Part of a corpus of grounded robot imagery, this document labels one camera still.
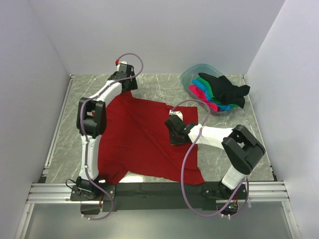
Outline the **red t shirt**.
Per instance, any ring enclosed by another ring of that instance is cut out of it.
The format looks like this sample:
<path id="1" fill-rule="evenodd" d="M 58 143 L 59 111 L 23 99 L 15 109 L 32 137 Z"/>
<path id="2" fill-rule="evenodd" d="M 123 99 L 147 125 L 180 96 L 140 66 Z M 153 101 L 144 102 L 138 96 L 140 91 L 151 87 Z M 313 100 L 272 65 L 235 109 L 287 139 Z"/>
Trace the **red t shirt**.
<path id="1" fill-rule="evenodd" d="M 107 127 L 98 153 L 99 176 L 117 184 L 128 172 L 181 180 L 181 166 L 189 143 L 171 145 L 164 124 L 173 107 L 138 99 L 130 92 L 115 97 L 106 107 Z M 197 146 L 190 153 L 184 172 L 186 184 L 204 182 L 197 166 Z"/>

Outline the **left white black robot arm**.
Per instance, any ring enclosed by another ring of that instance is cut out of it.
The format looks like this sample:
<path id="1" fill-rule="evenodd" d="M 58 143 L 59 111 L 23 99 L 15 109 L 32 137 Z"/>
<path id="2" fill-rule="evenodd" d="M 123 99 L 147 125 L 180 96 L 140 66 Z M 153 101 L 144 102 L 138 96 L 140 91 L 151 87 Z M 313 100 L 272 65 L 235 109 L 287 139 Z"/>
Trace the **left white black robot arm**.
<path id="1" fill-rule="evenodd" d="M 101 193 L 98 151 L 107 126 L 106 106 L 121 93 L 137 88 L 134 67 L 122 61 L 98 92 L 79 100 L 76 126 L 81 134 L 82 159 L 76 187 L 88 200 L 96 199 Z"/>

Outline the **green t shirt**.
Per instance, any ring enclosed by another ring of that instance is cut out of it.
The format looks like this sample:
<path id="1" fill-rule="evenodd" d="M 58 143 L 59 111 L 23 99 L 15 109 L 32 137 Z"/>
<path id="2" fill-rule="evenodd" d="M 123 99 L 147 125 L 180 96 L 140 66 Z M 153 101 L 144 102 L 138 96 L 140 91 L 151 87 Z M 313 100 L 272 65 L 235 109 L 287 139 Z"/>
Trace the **green t shirt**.
<path id="1" fill-rule="evenodd" d="M 226 107 L 227 105 L 222 104 L 220 101 L 218 101 L 212 91 L 211 85 L 204 80 L 201 77 L 197 77 L 196 79 L 192 80 L 192 83 L 196 85 L 198 88 L 200 88 L 203 91 L 207 91 L 209 93 L 209 97 L 211 100 L 219 105 L 219 107 Z M 245 105 L 245 99 L 244 98 L 238 98 L 236 99 L 232 104 L 229 104 L 230 107 L 243 107 Z"/>

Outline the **black t shirt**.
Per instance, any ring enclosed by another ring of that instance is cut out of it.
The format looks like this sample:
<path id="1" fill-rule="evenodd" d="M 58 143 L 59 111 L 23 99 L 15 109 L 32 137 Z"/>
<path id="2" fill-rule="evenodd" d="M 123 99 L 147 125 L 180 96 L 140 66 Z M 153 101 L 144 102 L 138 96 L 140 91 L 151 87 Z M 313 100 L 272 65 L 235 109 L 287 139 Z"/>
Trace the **black t shirt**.
<path id="1" fill-rule="evenodd" d="M 224 105 L 232 104 L 236 99 L 244 98 L 250 92 L 250 86 L 233 85 L 224 75 L 218 78 L 206 73 L 198 75 L 211 85 L 215 98 Z"/>

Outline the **clear plastic bin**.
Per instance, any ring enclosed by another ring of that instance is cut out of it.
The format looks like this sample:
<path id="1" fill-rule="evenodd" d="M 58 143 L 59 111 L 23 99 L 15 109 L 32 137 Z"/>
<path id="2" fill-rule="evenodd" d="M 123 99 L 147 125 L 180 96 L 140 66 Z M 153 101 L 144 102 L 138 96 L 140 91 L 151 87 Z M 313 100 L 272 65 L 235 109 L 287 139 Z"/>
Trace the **clear plastic bin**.
<path id="1" fill-rule="evenodd" d="M 212 75 L 214 77 L 220 77 L 223 74 L 216 70 L 214 67 L 208 65 L 208 64 L 197 64 L 188 70 L 186 70 L 180 77 L 180 82 L 185 89 L 185 91 L 193 98 L 196 100 L 202 100 L 199 97 L 197 97 L 196 94 L 194 94 L 190 89 L 189 86 L 193 85 L 192 80 L 196 79 L 198 77 L 198 73 L 206 73 L 208 75 Z M 228 111 L 214 111 L 210 109 L 210 113 L 214 116 L 224 116 L 230 112 L 232 112 L 235 107 L 230 107 Z"/>

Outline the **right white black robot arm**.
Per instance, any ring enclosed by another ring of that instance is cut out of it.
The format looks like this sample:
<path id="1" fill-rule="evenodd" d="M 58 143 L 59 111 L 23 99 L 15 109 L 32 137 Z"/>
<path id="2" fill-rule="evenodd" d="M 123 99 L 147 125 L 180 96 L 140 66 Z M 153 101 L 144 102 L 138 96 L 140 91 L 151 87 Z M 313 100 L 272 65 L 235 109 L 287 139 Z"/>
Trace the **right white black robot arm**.
<path id="1" fill-rule="evenodd" d="M 164 124 L 168 128 L 172 145 L 190 144 L 181 166 L 181 185 L 184 185 L 187 159 L 195 145 L 208 145 L 226 152 L 231 166 L 219 182 L 219 194 L 225 199 L 236 193 L 236 187 L 251 174 L 266 152 L 259 140 L 241 124 L 234 128 L 216 128 L 198 123 L 185 124 L 177 115 L 171 115 Z"/>

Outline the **pink t shirt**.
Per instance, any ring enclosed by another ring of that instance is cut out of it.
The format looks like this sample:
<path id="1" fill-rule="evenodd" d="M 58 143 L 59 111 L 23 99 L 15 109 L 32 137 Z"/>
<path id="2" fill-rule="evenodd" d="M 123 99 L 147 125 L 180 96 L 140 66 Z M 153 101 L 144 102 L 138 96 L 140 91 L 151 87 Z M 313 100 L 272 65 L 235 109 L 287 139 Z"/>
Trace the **pink t shirt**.
<path id="1" fill-rule="evenodd" d="M 200 100 L 207 103 L 207 105 L 214 111 L 218 112 L 219 108 L 217 104 L 215 104 L 211 98 L 209 97 L 209 93 L 207 91 L 203 91 L 200 88 L 198 88 L 196 85 L 190 85 L 188 89 L 197 96 Z"/>

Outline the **blue t shirt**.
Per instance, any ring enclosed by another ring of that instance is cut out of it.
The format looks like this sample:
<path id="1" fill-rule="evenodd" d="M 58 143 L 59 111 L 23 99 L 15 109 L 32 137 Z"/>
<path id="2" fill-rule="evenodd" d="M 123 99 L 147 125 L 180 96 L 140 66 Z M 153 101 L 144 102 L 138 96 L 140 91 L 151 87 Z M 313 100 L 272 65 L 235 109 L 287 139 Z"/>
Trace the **blue t shirt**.
<path id="1" fill-rule="evenodd" d="M 218 103 L 217 100 L 212 100 L 211 96 L 213 96 L 213 94 L 209 93 L 209 91 L 211 90 L 208 90 L 207 86 L 203 84 L 202 82 L 203 80 L 193 79 L 192 85 L 190 85 L 188 89 L 192 93 L 194 93 L 200 100 L 207 103 L 213 111 L 227 112 L 237 107 L 237 105 L 234 105 L 234 104 L 223 105 L 221 103 Z"/>

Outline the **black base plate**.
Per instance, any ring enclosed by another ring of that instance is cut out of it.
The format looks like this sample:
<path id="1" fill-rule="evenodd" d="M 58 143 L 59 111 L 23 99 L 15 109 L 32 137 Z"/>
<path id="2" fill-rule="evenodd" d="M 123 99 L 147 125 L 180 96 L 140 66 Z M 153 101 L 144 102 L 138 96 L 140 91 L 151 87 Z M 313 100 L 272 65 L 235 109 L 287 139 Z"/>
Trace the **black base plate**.
<path id="1" fill-rule="evenodd" d="M 85 215 L 124 210 L 186 209 L 180 183 L 119 183 L 101 184 L 104 191 L 85 191 L 73 186 L 71 202 L 81 204 Z M 236 194 L 220 182 L 205 182 L 200 185 L 185 185 L 189 204 L 195 209 L 217 211 L 227 200 L 232 202 L 247 198 L 247 189 L 242 184 Z"/>

